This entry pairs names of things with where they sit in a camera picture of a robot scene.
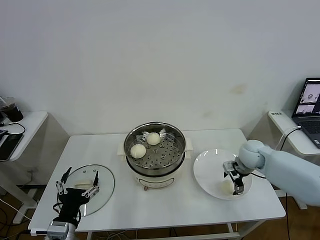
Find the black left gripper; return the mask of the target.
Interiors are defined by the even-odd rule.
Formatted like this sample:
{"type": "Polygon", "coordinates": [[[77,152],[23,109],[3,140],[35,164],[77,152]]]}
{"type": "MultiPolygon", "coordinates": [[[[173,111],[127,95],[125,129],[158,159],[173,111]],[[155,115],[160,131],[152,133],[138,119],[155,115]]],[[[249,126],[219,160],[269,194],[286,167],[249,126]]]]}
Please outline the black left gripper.
{"type": "Polygon", "coordinates": [[[100,187],[98,186],[99,172],[96,171],[93,184],[89,189],[67,188],[66,190],[65,184],[71,169],[72,167],[69,167],[61,179],[55,182],[58,193],[56,205],[60,206],[56,221],[78,225],[82,218],[80,207],[87,204],[88,198],[93,197],[100,191],[100,187]]]}

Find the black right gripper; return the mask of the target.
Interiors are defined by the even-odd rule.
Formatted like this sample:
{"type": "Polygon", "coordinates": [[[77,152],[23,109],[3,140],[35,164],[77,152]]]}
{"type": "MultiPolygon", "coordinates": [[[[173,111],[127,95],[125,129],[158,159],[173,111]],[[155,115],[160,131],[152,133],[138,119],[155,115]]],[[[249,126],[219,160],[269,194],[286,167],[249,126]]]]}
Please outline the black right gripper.
{"type": "MultiPolygon", "coordinates": [[[[236,162],[233,162],[231,164],[232,170],[231,170],[231,175],[233,177],[233,183],[234,185],[234,191],[232,193],[233,196],[237,195],[242,195],[245,189],[244,183],[243,183],[243,177],[245,177],[244,174],[240,173],[237,170],[238,164],[236,162]]],[[[226,178],[229,174],[228,173],[223,173],[223,177],[226,178]]]]}

